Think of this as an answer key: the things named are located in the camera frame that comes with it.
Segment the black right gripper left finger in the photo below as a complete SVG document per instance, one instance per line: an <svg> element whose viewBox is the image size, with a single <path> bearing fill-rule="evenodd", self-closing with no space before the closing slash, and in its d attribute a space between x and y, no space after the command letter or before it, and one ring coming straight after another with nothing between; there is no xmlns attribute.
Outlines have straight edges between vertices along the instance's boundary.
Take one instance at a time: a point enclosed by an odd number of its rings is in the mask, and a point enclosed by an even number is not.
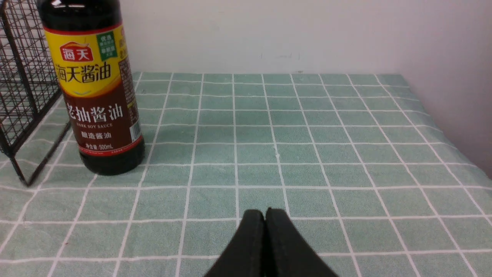
<svg viewBox="0 0 492 277"><path fill-rule="evenodd" d="M265 219L257 209L244 212L229 244L205 274L206 277L263 277Z"/></svg>

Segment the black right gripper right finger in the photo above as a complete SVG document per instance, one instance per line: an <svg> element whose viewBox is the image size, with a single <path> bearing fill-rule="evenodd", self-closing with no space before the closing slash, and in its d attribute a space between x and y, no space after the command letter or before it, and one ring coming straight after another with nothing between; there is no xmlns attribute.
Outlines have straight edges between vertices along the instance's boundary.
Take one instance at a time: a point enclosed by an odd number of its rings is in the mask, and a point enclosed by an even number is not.
<svg viewBox="0 0 492 277"><path fill-rule="evenodd" d="M269 208L265 217L266 277L336 277L314 252L283 209Z"/></svg>

